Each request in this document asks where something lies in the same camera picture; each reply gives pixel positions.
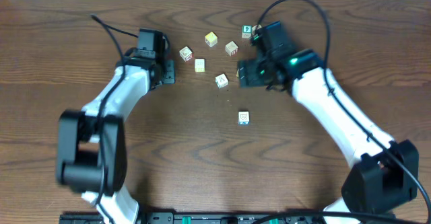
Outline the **red soccer letter block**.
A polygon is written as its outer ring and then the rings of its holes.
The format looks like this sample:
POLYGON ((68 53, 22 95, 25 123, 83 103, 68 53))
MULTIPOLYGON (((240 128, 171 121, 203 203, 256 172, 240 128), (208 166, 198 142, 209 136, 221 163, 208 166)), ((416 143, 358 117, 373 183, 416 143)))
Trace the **red soccer letter block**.
POLYGON ((256 31, 260 28, 262 28, 262 26, 260 24, 253 26, 251 35, 254 36, 256 34, 256 31))

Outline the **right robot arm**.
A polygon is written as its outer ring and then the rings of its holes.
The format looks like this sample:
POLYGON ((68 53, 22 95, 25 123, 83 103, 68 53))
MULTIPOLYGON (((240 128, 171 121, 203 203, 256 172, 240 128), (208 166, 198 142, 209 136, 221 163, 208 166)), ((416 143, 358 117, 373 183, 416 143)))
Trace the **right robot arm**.
POLYGON ((419 154, 413 143, 397 142, 373 123, 343 91, 323 59, 311 48, 298 50, 280 22, 244 26, 242 35, 257 49, 257 57, 238 62, 240 86, 286 91, 319 121, 350 168, 341 198, 325 212, 370 216, 327 215, 324 222, 394 220, 391 211, 418 192, 419 154))

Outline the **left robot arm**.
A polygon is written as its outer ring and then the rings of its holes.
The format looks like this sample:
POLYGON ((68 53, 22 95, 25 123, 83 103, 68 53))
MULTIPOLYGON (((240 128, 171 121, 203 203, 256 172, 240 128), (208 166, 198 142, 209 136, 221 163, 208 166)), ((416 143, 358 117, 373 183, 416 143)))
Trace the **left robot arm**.
POLYGON ((60 116, 57 182, 80 193, 103 223, 138 221, 139 203, 124 185, 125 121, 143 96, 174 82, 170 59, 125 57, 97 97, 81 110, 65 110, 60 116))

